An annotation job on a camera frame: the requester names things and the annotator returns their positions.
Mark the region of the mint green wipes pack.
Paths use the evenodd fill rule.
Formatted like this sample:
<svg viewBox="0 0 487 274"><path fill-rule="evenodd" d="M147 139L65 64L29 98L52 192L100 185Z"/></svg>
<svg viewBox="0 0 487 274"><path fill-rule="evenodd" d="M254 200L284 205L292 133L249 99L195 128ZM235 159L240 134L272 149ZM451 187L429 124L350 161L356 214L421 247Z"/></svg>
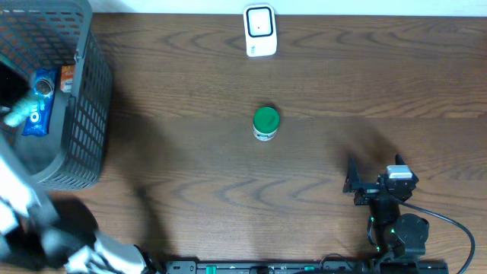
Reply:
<svg viewBox="0 0 487 274"><path fill-rule="evenodd" d="M24 122L29 116L31 110L41 101L40 97L34 94L28 94L18 100L10 112L3 118L3 122L10 127L17 127Z"/></svg>

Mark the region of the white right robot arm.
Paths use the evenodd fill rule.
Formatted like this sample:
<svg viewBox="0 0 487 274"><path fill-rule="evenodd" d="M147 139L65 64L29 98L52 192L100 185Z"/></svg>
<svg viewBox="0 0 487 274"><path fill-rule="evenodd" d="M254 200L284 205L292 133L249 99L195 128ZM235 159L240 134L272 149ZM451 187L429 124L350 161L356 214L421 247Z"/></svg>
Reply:
<svg viewBox="0 0 487 274"><path fill-rule="evenodd" d="M355 160L349 159L343 192L355 195L355 205L370 209L368 241L378 249L371 261L375 272L387 264L415 265L425 254L428 221L399 210L399 205L412 197L418 181L399 155L373 183L363 182Z"/></svg>

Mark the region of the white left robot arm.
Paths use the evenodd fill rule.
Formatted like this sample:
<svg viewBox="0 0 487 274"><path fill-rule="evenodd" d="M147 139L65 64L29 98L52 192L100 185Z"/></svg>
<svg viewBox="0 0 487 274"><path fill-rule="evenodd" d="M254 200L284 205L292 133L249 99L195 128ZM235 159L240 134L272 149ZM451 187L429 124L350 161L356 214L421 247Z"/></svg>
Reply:
<svg viewBox="0 0 487 274"><path fill-rule="evenodd" d="M78 199L53 200L27 175L1 138L1 261L24 269L68 273L159 273L136 245L100 231Z"/></svg>

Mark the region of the green lid white jar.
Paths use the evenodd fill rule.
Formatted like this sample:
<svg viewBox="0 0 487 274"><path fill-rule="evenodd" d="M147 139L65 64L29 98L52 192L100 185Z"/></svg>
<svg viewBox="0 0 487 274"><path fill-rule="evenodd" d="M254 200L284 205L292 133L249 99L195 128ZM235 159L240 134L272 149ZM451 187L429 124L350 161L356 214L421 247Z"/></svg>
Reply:
<svg viewBox="0 0 487 274"><path fill-rule="evenodd" d="M272 107L259 108L253 118L253 134L263 142L275 137L280 124L279 112Z"/></svg>

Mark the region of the orange snack packet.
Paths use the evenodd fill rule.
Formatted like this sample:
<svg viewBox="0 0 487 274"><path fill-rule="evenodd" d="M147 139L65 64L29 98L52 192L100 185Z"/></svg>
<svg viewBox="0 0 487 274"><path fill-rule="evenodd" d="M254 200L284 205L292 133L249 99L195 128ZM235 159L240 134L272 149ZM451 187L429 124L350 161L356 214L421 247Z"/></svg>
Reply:
<svg viewBox="0 0 487 274"><path fill-rule="evenodd" d="M74 74L75 74L75 66L74 65L64 65L63 67L61 67L60 90L63 93L71 93L72 92Z"/></svg>

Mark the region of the blue Oreo cookie pack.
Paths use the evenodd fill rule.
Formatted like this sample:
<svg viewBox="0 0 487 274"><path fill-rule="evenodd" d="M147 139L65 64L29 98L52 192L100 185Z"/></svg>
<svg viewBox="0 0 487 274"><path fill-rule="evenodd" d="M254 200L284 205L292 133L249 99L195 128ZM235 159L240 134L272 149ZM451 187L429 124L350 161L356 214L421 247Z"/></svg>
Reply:
<svg viewBox="0 0 487 274"><path fill-rule="evenodd" d="M56 91L56 74L55 68L37 69L32 89L34 103L24 124L22 135L43 137L49 133L49 121Z"/></svg>

